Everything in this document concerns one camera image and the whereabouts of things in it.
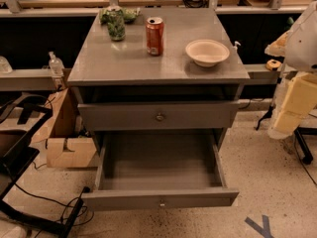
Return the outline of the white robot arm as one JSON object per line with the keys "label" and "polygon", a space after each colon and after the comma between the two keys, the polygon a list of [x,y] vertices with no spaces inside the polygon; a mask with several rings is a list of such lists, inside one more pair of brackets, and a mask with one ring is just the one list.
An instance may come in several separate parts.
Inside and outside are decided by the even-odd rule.
{"label": "white robot arm", "polygon": [[309,4],[291,28],[269,45],[265,52],[282,55],[284,63],[297,70],[292,79],[283,78],[273,97],[267,133],[284,139],[317,105],[317,2]]}

